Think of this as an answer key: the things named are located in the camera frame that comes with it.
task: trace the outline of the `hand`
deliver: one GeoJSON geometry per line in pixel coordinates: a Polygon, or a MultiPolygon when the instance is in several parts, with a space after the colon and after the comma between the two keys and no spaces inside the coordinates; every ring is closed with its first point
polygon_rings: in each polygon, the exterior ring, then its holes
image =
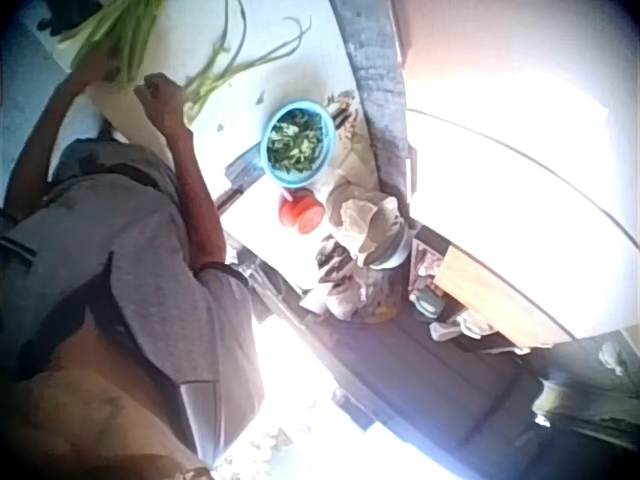
{"type": "Polygon", "coordinates": [[[77,91],[101,80],[113,80],[118,74],[118,65],[109,43],[94,46],[82,59],[78,67],[69,74],[68,81],[77,91]]]}
{"type": "Polygon", "coordinates": [[[133,89],[144,113],[167,139],[187,130],[184,124],[184,90],[164,73],[144,77],[144,85],[133,89]]]}

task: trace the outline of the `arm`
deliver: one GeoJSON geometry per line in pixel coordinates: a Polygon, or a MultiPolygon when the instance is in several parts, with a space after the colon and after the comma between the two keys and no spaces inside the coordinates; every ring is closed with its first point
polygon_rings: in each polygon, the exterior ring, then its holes
{"type": "Polygon", "coordinates": [[[75,98],[113,68],[106,47],[91,52],[56,88],[18,156],[7,187],[5,208],[18,220],[33,215],[47,193],[51,153],[60,126],[75,98]]]}
{"type": "Polygon", "coordinates": [[[151,123],[167,140],[178,181],[178,197],[189,237],[190,265],[199,270],[224,263],[226,242],[220,215],[202,177],[193,133],[184,124],[183,90],[162,73],[147,75],[134,90],[151,123]]]}

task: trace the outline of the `shirt sleeve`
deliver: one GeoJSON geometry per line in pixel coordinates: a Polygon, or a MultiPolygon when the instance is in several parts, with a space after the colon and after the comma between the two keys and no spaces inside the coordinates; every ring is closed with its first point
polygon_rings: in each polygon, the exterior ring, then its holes
{"type": "Polygon", "coordinates": [[[211,263],[195,273],[216,311],[221,414],[225,451],[257,415],[264,389],[253,335],[251,295],[244,275],[211,263]]]}
{"type": "Polygon", "coordinates": [[[0,208],[0,237],[18,224],[13,215],[0,208]]]}

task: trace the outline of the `floor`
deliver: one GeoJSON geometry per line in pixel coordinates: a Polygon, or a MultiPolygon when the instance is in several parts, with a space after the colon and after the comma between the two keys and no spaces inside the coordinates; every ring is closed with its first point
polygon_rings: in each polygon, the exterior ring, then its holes
{"type": "MultiPolygon", "coordinates": [[[[42,6],[41,0],[29,0],[21,8],[34,11],[42,6]]],[[[14,15],[0,38],[0,204],[4,204],[9,175],[20,150],[49,96],[66,76],[21,18],[20,12],[14,15]]],[[[95,136],[100,122],[100,114],[89,99],[79,97],[58,136],[52,166],[72,140],[95,136]]]]}

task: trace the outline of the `bright light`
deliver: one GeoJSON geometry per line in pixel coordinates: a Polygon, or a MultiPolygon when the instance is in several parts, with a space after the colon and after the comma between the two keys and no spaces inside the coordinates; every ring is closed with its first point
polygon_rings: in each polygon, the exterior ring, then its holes
{"type": "Polygon", "coordinates": [[[363,432],[333,403],[337,383],[288,323],[272,316],[254,324],[254,332],[265,403],[230,450],[231,463],[221,462],[218,475],[226,479],[241,472],[241,478],[275,480],[456,478],[379,423],[363,432]],[[292,446],[273,457],[270,447],[255,448],[268,444],[266,432],[278,428],[293,440],[292,446]]]}

